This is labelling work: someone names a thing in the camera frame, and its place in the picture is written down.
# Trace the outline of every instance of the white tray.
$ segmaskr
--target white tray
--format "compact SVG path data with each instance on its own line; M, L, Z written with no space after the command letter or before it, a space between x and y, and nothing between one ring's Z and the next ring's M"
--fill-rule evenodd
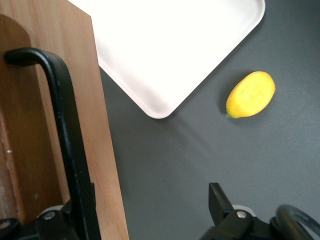
M261 21L264 0L69 0L91 15L100 67L169 116Z

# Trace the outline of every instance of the black clamp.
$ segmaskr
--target black clamp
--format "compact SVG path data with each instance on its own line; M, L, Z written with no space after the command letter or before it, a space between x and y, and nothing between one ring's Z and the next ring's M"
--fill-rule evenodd
M17 219L0 221L0 240L71 239L100 240L94 186L90 182L74 89L69 70L56 54L37 48L4 53L8 64L40 64L46 75L68 182L70 201L59 211L49 211L21 226Z
M270 224L234 209L218 183L209 184L209 210L215 226L200 240L313 240L302 224L320 237L320 225L290 205L281 205Z

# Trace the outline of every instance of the wood grain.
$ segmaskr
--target wood grain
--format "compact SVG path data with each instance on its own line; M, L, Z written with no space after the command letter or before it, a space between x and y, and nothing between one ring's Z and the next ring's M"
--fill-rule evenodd
M30 47L27 32L0 15L0 53ZM0 158L4 198L14 197L16 208L3 202L7 216L22 223L44 209L62 204L36 68L6 64L0 58Z
M0 14L17 21L31 46L59 55L68 66L79 114L102 239L127 240L128 230L90 16L66 0L0 1ZM36 67L63 201L69 199L46 77Z

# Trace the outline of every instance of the wooden panel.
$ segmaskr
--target wooden panel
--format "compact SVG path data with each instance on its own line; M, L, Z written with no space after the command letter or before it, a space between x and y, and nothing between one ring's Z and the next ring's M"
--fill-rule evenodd
M0 13L17 21L31 46L59 55L69 68L102 239L127 240L128 230L113 152L91 18L66 0L0 1ZM63 201L69 199L45 75L37 67Z
M0 53L30 47L27 32L0 14ZM0 58L1 183L5 217L23 223L62 204L36 68L8 65Z

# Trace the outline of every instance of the bolt head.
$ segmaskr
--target bolt head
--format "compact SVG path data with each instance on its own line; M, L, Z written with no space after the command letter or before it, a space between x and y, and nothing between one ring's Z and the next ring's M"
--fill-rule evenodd
M247 217L247 214L244 211L237 211L236 215L238 216L238 218L240 219L245 219Z
M44 215L43 215L43 219L44 220L50 220L50 219L52 219L54 216L56 215L56 213L54 212L54 211L48 211L47 213L45 213Z

